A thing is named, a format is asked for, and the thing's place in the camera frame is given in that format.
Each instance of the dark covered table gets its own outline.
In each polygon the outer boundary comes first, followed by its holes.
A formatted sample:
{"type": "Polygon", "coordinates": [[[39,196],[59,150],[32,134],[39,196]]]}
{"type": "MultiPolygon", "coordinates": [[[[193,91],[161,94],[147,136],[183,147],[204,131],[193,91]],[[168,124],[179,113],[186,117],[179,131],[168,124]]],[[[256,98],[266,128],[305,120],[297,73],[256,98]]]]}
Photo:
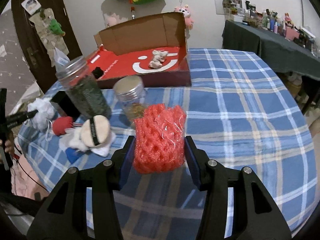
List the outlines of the dark covered table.
{"type": "Polygon", "coordinates": [[[296,72],[320,81],[320,59],[271,31],[226,21],[223,48],[256,53],[274,72],[296,72]]]}

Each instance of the brown cardboard flap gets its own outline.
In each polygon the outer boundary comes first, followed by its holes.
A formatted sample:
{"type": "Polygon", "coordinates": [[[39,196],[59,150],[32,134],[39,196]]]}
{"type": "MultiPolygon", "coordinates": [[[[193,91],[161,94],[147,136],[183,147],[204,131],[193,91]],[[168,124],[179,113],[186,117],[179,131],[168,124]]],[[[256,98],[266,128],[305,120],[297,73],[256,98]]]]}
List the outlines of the brown cardboard flap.
{"type": "Polygon", "coordinates": [[[182,13],[169,12],[145,16],[114,25],[94,36],[97,45],[116,55],[159,47],[185,45],[182,13]]]}

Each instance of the table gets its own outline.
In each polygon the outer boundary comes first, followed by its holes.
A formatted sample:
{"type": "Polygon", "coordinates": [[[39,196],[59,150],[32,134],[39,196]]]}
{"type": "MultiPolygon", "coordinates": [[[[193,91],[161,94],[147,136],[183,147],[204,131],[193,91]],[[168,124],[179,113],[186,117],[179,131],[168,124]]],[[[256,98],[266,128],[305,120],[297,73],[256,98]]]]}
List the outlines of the table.
{"type": "Polygon", "coordinates": [[[296,72],[320,81],[320,59],[279,34],[226,21],[223,30],[224,49],[251,51],[274,72],[296,72]]]}
{"type": "MultiPolygon", "coordinates": [[[[190,49],[192,87],[150,88],[148,100],[179,104],[187,112],[186,135],[197,148],[229,168],[250,166],[262,180],[288,222],[297,228],[319,202],[317,172],[310,132],[300,109],[276,74],[257,55],[216,49],[190,49]]],[[[59,83],[46,93],[51,97],[59,83]]],[[[116,139],[110,155],[122,148],[133,131],[113,90],[103,91],[112,108],[110,123],[116,139]]],[[[18,135],[40,180],[51,191],[71,167],[59,149],[59,137],[26,122],[18,135]]],[[[104,159],[84,155],[73,166],[92,168],[104,159]]],[[[114,192],[124,239],[193,240],[200,224],[206,192],[193,185],[185,166],[173,172],[141,176],[131,170],[121,192],[114,192]]],[[[231,234],[232,191],[228,198],[226,235],[231,234]]],[[[92,227],[91,189],[87,219],[92,227]]]]}

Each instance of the wooden door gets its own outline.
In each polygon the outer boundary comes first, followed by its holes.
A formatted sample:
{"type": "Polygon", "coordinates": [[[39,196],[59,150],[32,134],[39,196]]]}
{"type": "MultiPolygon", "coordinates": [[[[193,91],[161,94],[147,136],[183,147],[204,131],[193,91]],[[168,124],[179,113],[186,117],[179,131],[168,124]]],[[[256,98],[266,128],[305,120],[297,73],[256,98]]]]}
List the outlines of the wooden door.
{"type": "MultiPolygon", "coordinates": [[[[24,0],[11,0],[11,8],[14,25],[23,54],[30,66],[30,71],[37,80],[41,90],[45,93],[57,80],[55,67],[51,67],[51,61],[47,50],[42,44],[36,29],[29,21],[31,17],[21,6],[24,0]]],[[[63,0],[38,0],[42,8],[52,8],[55,19],[61,24],[66,35],[63,37],[70,60],[82,55],[76,37],[73,33],[67,10],[63,0]]]]}

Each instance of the person's hand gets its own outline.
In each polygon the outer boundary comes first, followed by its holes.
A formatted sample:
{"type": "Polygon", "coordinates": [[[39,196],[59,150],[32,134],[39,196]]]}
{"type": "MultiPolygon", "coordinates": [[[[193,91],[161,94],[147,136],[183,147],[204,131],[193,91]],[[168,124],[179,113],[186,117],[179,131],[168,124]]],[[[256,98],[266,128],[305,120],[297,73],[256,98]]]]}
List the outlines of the person's hand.
{"type": "Polygon", "coordinates": [[[12,131],[7,135],[7,141],[4,143],[5,145],[5,152],[9,153],[12,157],[14,156],[14,138],[12,131]]]}

